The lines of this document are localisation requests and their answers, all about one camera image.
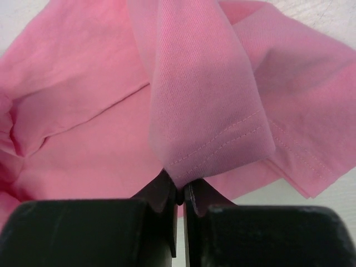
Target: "crumpled fabric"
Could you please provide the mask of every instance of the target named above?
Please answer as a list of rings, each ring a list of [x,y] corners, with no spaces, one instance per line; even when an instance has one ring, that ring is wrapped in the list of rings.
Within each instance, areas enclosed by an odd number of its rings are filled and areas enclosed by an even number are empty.
[[[0,58],[0,224],[130,197],[164,167],[228,198],[356,165],[356,52],[257,1],[51,0]]]

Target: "seam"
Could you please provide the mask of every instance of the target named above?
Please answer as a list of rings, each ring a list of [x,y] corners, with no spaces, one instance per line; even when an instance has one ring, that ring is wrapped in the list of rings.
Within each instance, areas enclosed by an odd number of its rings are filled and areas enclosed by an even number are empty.
[[[305,149],[304,146],[302,146],[300,143],[298,143],[296,140],[294,140],[288,133],[286,133],[282,128],[280,128],[277,124],[275,124],[273,121],[269,120],[278,130],[280,130],[282,133],[287,135],[295,144],[297,144],[300,148],[302,148],[306,153],[308,153],[312,159],[314,159],[321,167],[326,169],[329,173],[333,174],[333,172],[328,169],[320,160],[318,160],[317,157],[315,157],[312,153],[310,153],[308,150]]]
[[[304,164],[307,165],[307,167],[309,167],[311,170],[313,170],[315,172],[315,174],[324,180],[324,178],[316,171],[316,169],[314,169],[313,167],[311,167],[301,156],[299,156],[299,154],[297,154],[296,152],[294,152],[289,146],[287,146],[285,143],[283,143],[280,139],[278,139],[277,137],[274,137],[278,142],[280,142],[286,149],[288,149],[290,152],[292,152],[297,158],[299,158]]]
[[[234,138],[234,139],[232,139],[232,140],[230,140],[230,141],[227,141],[227,142],[223,143],[218,149],[216,149],[213,153],[211,153],[208,157],[206,157],[206,159],[205,159],[202,163],[200,163],[200,164],[196,165],[195,167],[191,168],[191,169],[190,169],[189,171],[187,171],[185,174],[178,176],[177,179],[182,178],[183,176],[185,176],[185,175],[191,173],[192,171],[194,171],[195,169],[199,168],[201,165],[203,165],[205,162],[207,162],[210,158],[212,158],[212,157],[213,157],[220,149],[222,149],[224,146],[226,146],[226,145],[228,145],[229,143],[234,142],[234,141],[236,141],[236,140],[238,140],[238,139],[241,139],[241,138],[243,138],[243,137],[245,137],[245,136],[247,136],[247,135],[253,134],[254,132],[256,132],[256,131],[257,131],[259,128],[261,128],[261,127],[262,127],[262,126],[257,127],[256,129],[254,129],[254,130],[252,130],[252,131],[250,131],[250,132],[248,132],[248,133],[246,133],[246,134],[244,134],[244,135],[241,135],[241,136],[239,136],[239,137],[237,137],[237,138]]]
[[[228,128],[222,130],[222,131],[221,131],[218,135],[216,135],[213,139],[211,139],[211,140],[208,141],[207,143],[205,143],[205,144],[203,144],[202,146],[200,146],[197,150],[195,150],[195,151],[193,151],[192,153],[186,155],[185,157],[182,157],[182,158],[179,159],[179,160],[176,160],[176,161],[170,163],[169,166],[172,166],[172,165],[174,165],[174,164],[177,164],[177,163],[179,163],[179,162],[181,162],[181,161],[187,159],[188,157],[192,156],[193,154],[197,153],[198,151],[200,151],[201,149],[203,149],[204,147],[206,147],[208,144],[212,143],[215,139],[217,139],[217,138],[218,138],[220,135],[222,135],[224,132],[226,132],[226,131],[228,131],[229,129],[231,129],[232,127],[234,127],[234,126],[236,126],[236,125],[238,125],[238,124],[240,124],[240,123],[242,123],[242,122],[248,120],[249,118],[255,116],[255,115],[256,115],[257,113],[259,113],[259,112],[260,112],[260,110],[256,111],[255,113],[251,114],[250,116],[244,118],[243,120],[238,121],[238,122],[236,122],[236,123],[230,125]]]
[[[192,200],[193,209],[194,209],[195,213],[197,215],[199,215],[198,207],[196,206],[196,202],[195,202],[195,195],[194,195],[191,184],[189,184],[189,193],[190,193],[190,199]]]

